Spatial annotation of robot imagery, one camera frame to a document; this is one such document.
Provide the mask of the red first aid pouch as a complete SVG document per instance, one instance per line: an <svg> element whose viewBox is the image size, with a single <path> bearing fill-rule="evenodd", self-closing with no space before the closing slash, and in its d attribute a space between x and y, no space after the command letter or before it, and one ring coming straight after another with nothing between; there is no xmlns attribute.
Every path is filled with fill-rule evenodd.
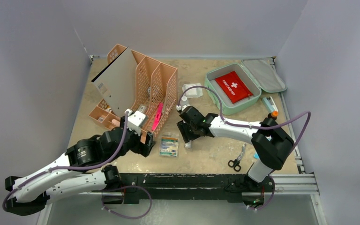
<svg viewBox="0 0 360 225"><path fill-rule="evenodd" d="M217 77L214 81L233 104L246 98L250 99L253 96L252 91L244 84L235 71Z"/></svg>

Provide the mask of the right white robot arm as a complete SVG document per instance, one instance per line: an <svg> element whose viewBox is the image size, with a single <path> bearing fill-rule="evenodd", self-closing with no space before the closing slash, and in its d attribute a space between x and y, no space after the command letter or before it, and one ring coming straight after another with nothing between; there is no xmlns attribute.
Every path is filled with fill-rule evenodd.
<svg viewBox="0 0 360 225"><path fill-rule="evenodd" d="M274 170L281 170L292 152L293 139L277 124L273 117L261 122L247 122L221 118L215 113L202 115L191 105L176 107L181 121L177 123L185 143L208 136L238 140L254 147L259 158L244 178L251 191L262 186L263 180Z"/></svg>

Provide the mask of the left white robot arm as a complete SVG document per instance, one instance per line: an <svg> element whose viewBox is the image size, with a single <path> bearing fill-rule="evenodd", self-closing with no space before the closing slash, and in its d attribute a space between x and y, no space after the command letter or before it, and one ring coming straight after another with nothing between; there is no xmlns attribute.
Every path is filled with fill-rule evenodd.
<svg viewBox="0 0 360 225"><path fill-rule="evenodd" d="M24 176L5 179L2 208L19 216L40 212L45 206L81 192L117 191L123 181L116 166L110 163L128 151L147 157L155 145L154 135L116 127L101 135L79 140L56 160Z"/></svg>

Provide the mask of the blue white bandage roll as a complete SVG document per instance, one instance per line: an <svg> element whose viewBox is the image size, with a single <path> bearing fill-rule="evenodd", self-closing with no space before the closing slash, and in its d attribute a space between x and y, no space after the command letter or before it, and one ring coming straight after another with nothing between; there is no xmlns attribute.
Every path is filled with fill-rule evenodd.
<svg viewBox="0 0 360 225"><path fill-rule="evenodd" d="M186 149L190 149L190 148L192 148L192 143L191 143L191 141L189 141L189 142L187 142L187 143L185 143L185 148Z"/></svg>

